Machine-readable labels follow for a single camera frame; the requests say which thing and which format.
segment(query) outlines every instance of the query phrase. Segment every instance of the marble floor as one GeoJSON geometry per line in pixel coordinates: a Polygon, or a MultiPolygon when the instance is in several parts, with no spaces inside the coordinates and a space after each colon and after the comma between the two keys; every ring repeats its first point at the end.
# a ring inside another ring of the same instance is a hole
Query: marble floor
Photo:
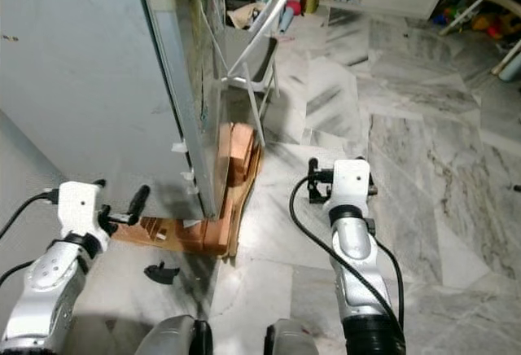
{"type": "MultiPolygon", "coordinates": [[[[264,115],[268,144],[237,257],[113,242],[78,302],[69,353],[87,342],[132,353],[154,323],[180,313],[209,319],[217,355],[261,355],[279,318],[302,321],[320,354],[345,353],[328,256],[295,228],[287,202],[309,157],[326,167],[359,155],[379,187],[377,237],[404,273],[408,352],[521,353],[521,194],[512,190],[521,84],[488,73],[500,58],[479,33],[440,38],[415,20],[325,9],[296,17],[280,38],[281,97],[264,115]],[[182,268],[171,287],[142,275],[159,259],[182,268]]],[[[251,119],[247,96],[230,95],[233,118],[251,119]]],[[[324,212],[304,194],[296,207],[327,241],[324,212]]],[[[384,255],[379,267],[395,300],[384,255]]]]}

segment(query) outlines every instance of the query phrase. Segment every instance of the wall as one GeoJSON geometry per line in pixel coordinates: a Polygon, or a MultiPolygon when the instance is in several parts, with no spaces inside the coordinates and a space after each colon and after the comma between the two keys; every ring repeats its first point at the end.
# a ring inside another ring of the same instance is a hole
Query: wall
{"type": "MultiPolygon", "coordinates": [[[[63,181],[49,160],[0,111],[0,226],[27,198],[63,181]]],[[[0,241],[0,274],[39,257],[59,235],[57,206],[37,201],[29,205],[0,241]]],[[[0,287],[0,332],[22,289],[22,274],[0,287]]]]}

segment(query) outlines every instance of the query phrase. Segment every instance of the black cable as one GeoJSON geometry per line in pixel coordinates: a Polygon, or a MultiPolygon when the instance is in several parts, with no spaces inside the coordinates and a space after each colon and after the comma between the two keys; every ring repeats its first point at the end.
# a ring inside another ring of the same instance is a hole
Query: black cable
{"type": "Polygon", "coordinates": [[[396,280],[398,281],[398,322],[400,323],[400,327],[404,329],[404,279],[401,276],[400,265],[398,264],[398,260],[394,257],[392,252],[387,249],[385,245],[380,243],[377,239],[376,244],[382,249],[392,261],[392,265],[394,265],[394,270],[396,271],[396,280]]]}
{"type": "Polygon", "coordinates": [[[11,275],[13,275],[16,271],[20,271],[20,270],[23,270],[24,268],[29,267],[33,262],[34,262],[34,260],[26,261],[25,263],[18,264],[16,266],[14,266],[13,268],[11,268],[10,270],[4,272],[3,275],[0,276],[0,286],[3,285],[3,283],[7,280],[7,278],[9,278],[11,275]]]}
{"type": "Polygon", "coordinates": [[[9,228],[15,222],[16,218],[27,208],[27,206],[39,199],[49,199],[49,192],[42,192],[41,194],[35,195],[32,198],[25,200],[22,203],[22,205],[18,207],[18,209],[15,211],[12,217],[9,218],[9,221],[7,221],[6,225],[2,228],[2,230],[0,230],[0,239],[9,230],[9,228]]]}
{"type": "Polygon", "coordinates": [[[395,331],[398,335],[401,336],[401,339],[405,340],[404,333],[401,329],[401,325],[396,320],[396,316],[392,311],[391,306],[387,303],[387,301],[382,297],[378,290],[376,290],[371,283],[367,282],[367,280],[360,275],[360,273],[353,268],[347,261],[345,261],[342,257],[340,257],[332,248],[327,246],[321,239],[319,239],[315,234],[309,231],[303,224],[300,222],[299,218],[295,213],[295,196],[300,187],[309,180],[309,176],[304,177],[299,182],[296,183],[295,187],[293,187],[293,191],[290,195],[290,215],[293,222],[297,225],[297,227],[306,234],[316,245],[326,251],[332,258],[338,261],[352,276],[357,278],[357,280],[364,285],[365,288],[376,298],[376,300],[382,305],[389,319],[391,320],[392,325],[395,327],[395,331]]]}

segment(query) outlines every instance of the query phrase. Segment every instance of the gray metal cabinet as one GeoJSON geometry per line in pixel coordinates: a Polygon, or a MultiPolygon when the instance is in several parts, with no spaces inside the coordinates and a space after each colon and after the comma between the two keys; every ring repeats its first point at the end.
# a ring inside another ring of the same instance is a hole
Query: gray metal cabinet
{"type": "Polygon", "coordinates": [[[146,183],[144,215],[219,213],[222,0],[0,1],[0,108],[67,178],[106,178],[119,211],[146,183]]]}

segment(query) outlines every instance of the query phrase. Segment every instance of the white chair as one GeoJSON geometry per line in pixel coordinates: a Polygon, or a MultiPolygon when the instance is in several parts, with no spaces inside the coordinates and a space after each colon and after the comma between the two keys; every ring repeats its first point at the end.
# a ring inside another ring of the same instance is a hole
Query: white chair
{"type": "Polygon", "coordinates": [[[266,35],[274,21],[278,19],[281,10],[286,6],[286,2],[287,0],[269,0],[248,31],[226,27],[224,50],[219,47],[217,40],[213,38],[214,46],[217,48],[227,71],[223,81],[226,81],[228,85],[245,89],[248,93],[262,146],[265,146],[265,138],[261,115],[271,93],[272,82],[274,83],[275,94],[278,97],[280,96],[275,66],[275,51],[278,42],[276,38],[266,35]],[[255,92],[264,93],[258,108],[255,92]]]}
{"type": "MultiPolygon", "coordinates": [[[[501,7],[504,7],[505,9],[508,9],[509,11],[511,11],[512,13],[514,13],[515,15],[517,15],[518,17],[521,17],[521,5],[518,4],[516,1],[514,0],[476,0],[472,5],[470,5],[463,13],[460,14],[460,16],[458,16],[452,23],[450,23],[447,27],[443,28],[441,31],[440,31],[440,35],[441,36],[444,36],[446,35],[447,33],[449,33],[449,31],[456,27],[458,24],[460,24],[464,19],[465,17],[467,17],[469,15],[469,13],[471,13],[480,3],[482,3],[483,1],[489,1],[489,2],[493,2],[493,3],[496,3],[497,5],[501,6],[501,7]]],[[[509,53],[505,56],[505,58],[503,58],[503,60],[498,64],[496,65],[496,67],[494,67],[492,69],[492,74],[494,75],[497,75],[501,72],[501,70],[510,62],[510,60],[512,58],[514,58],[515,54],[521,49],[521,40],[519,40],[517,42],[517,44],[512,47],[512,49],[509,51],[509,53]]]]}

